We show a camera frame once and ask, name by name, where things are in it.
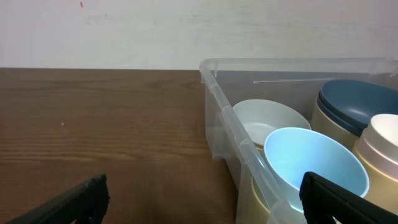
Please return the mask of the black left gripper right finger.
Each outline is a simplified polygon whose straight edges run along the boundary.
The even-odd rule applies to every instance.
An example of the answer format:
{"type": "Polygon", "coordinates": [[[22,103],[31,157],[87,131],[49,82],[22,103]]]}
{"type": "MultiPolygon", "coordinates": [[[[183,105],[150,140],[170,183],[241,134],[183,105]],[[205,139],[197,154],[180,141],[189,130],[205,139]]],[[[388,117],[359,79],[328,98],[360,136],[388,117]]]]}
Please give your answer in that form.
{"type": "Polygon", "coordinates": [[[306,172],[299,197],[308,224],[397,224],[397,215],[314,172],[306,172]]]}

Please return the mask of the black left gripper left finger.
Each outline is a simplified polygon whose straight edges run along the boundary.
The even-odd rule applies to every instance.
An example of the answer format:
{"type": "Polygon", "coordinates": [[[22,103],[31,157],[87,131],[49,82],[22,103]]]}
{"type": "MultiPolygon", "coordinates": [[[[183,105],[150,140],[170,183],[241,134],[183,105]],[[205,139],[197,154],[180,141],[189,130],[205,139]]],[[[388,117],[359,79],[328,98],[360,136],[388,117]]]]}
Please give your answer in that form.
{"type": "Polygon", "coordinates": [[[101,224],[108,210],[105,174],[88,179],[8,224],[101,224]]]}

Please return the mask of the light blue cup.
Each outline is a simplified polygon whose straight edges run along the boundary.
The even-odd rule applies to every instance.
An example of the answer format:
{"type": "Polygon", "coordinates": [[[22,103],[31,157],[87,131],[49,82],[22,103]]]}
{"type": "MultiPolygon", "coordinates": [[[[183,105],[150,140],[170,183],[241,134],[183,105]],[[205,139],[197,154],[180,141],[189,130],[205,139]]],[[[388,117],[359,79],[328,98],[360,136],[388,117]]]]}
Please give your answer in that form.
{"type": "Polygon", "coordinates": [[[290,206],[302,213],[300,186],[306,172],[314,172],[340,187],[365,197],[369,177],[356,156],[326,135],[303,128],[281,128],[271,132],[261,152],[290,206]]]}

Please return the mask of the yellow cup front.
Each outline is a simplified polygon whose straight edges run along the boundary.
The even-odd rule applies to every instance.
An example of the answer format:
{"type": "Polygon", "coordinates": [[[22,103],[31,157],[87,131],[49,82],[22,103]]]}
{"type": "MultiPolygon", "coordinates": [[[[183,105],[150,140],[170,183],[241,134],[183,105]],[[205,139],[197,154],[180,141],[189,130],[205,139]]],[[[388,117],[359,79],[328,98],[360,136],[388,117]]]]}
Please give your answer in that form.
{"type": "Polygon", "coordinates": [[[365,199],[397,215],[397,181],[375,169],[360,155],[356,147],[352,152],[369,176],[369,190],[365,199]]]}

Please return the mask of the yellow cup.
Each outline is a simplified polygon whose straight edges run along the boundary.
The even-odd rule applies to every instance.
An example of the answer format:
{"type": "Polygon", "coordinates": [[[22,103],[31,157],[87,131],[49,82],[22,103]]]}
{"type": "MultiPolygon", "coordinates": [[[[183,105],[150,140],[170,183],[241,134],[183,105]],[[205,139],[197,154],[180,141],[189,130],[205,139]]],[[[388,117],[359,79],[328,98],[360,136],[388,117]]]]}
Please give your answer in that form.
{"type": "Polygon", "coordinates": [[[251,188],[248,195],[248,207],[246,210],[246,224],[266,224],[271,213],[264,205],[264,200],[258,193],[259,189],[254,179],[251,180],[251,188]]]}
{"type": "Polygon", "coordinates": [[[365,199],[397,215],[397,181],[375,169],[360,155],[356,147],[352,152],[369,176],[369,190],[365,199]]]}

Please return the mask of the beige bowl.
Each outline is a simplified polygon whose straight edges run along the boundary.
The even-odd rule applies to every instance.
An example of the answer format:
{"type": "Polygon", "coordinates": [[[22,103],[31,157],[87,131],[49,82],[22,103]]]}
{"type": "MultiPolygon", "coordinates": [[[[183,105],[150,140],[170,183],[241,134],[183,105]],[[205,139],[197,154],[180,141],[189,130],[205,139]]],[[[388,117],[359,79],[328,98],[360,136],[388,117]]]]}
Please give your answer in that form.
{"type": "Polygon", "coordinates": [[[359,139],[357,135],[345,130],[322,111],[321,101],[318,96],[316,97],[315,106],[313,108],[311,126],[314,131],[334,139],[350,151],[353,149],[355,142],[359,139]]]}

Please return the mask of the dark blue bowl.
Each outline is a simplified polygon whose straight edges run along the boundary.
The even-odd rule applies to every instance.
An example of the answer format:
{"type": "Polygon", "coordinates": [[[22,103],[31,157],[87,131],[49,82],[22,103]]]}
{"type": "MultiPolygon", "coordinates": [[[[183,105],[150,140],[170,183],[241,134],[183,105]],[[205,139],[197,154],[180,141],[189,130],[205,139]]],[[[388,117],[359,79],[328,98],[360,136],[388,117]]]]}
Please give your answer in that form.
{"type": "Polygon", "coordinates": [[[363,130],[362,129],[358,129],[356,127],[354,127],[353,125],[347,123],[346,121],[340,119],[339,117],[337,117],[337,115],[335,115],[334,113],[332,113],[321,101],[320,99],[320,95],[317,96],[317,105],[318,107],[321,109],[321,111],[328,117],[330,118],[333,122],[335,122],[337,125],[341,126],[343,129],[349,131],[350,133],[360,137],[360,135],[362,134],[363,130]]]}
{"type": "Polygon", "coordinates": [[[362,131],[377,114],[397,114],[397,90],[359,80],[330,80],[321,102],[339,119],[362,131]]]}

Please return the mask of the small grey bowl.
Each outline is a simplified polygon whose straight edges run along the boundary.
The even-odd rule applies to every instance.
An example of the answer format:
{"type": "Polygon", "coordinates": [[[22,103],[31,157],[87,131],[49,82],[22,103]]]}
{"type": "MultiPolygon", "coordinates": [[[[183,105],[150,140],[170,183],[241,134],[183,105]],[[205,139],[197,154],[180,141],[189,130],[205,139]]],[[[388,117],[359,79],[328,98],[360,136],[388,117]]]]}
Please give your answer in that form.
{"type": "Polygon", "coordinates": [[[251,99],[233,106],[252,142],[263,148],[267,136],[280,128],[311,129],[309,122],[297,111],[281,103],[251,99]]]}

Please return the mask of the pink cup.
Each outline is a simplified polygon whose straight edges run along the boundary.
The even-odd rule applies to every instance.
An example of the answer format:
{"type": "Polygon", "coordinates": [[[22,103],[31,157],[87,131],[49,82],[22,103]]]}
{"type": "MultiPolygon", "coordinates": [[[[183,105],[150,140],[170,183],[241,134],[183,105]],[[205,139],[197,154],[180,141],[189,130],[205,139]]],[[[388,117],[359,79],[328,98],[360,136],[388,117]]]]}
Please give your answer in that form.
{"type": "Polygon", "coordinates": [[[393,179],[397,179],[397,162],[381,154],[363,138],[359,138],[356,141],[356,148],[359,155],[366,162],[381,171],[383,174],[386,174],[393,179]]]}

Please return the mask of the cream white cup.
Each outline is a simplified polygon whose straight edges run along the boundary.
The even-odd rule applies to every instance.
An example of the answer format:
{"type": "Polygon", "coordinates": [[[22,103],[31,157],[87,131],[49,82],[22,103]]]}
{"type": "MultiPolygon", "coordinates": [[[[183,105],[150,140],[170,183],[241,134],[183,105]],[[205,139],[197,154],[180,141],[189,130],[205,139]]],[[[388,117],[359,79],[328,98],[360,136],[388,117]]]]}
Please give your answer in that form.
{"type": "Polygon", "coordinates": [[[361,139],[375,148],[383,156],[397,162],[397,115],[377,114],[363,130],[361,139]]]}

